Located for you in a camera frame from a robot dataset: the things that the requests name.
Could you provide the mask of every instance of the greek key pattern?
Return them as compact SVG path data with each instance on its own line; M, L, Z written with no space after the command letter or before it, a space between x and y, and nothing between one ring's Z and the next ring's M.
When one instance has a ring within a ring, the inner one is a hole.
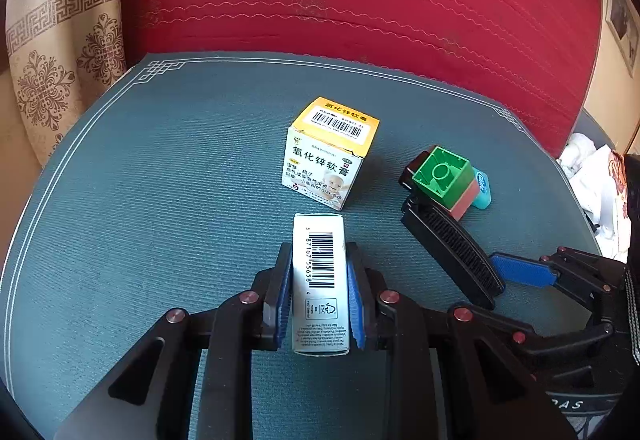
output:
M145 84L158 74L164 74L165 71L179 70L185 61L175 62L167 60L152 60L145 69L142 70L140 76L136 79L136 84Z
M74 15L86 12L113 0L47 0L31 10L6 31L6 47L9 55L52 26L60 24Z
M516 119L512 114L511 111L509 111L508 109L503 109L500 107L494 107L494 111L500 115L503 118L506 118L509 122L511 122L514 126L516 126L516 129L518 131L520 131L521 133L524 133L524 128L520 125L520 122L518 121L518 119Z

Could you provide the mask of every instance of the blue gripper pad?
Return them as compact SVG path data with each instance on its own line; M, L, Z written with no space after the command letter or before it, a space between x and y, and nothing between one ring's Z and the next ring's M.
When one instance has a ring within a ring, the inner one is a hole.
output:
M291 306L292 276L293 266L289 258L289 263L284 273L284 281L280 285L278 304L276 306L276 344L278 348L282 346L284 336L287 334L287 322L289 321L289 308Z
M532 261L516 255L494 252L489 261L504 280L537 286L539 288L551 286L558 276L540 261Z
M364 311L362 308L362 297L358 290L356 273L353 269L353 258L347 254L347 288L349 291L349 321L351 323L351 334L356 340L359 349L365 346L364 332Z

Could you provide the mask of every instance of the black hair brush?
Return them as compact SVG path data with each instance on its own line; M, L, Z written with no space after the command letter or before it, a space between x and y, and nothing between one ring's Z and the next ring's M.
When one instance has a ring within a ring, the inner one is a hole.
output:
M494 297L504 292L504 281L478 243L449 211L417 188L414 172L430 151L420 153L400 175L399 183L411 192L402 205L402 224L427 249L474 305L493 310Z

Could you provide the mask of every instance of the yellow and white box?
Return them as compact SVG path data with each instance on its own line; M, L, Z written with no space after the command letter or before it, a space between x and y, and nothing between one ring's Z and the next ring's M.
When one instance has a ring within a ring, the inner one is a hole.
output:
M345 105L316 98L287 132L282 185L340 211L379 123Z

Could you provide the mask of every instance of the red screw head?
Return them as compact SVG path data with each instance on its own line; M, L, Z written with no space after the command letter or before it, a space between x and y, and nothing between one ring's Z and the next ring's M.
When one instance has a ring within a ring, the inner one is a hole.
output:
M242 293L239 295L239 298L240 298L240 302L241 302L242 304L245 304L245 305L252 305L252 304L254 304L258 299L260 299L260 296L259 296L257 293L255 293L253 290L247 290L247 291L245 291L245 292L242 292Z
M527 340L527 336L524 334L524 332L521 332L520 330L518 330L517 332L513 332L513 335L511 336L511 338L513 339L513 342L516 344L522 344L524 341Z
M453 317L455 317L458 321L468 323L471 319L474 318L474 313L469 310L469 308L460 307L453 310Z
M166 313L166 320L172 324L181 322L187 316L182 308L173 308Z
M400 300L400 294L395 290L385 290L380 293L380 300L388 305L393 305Z

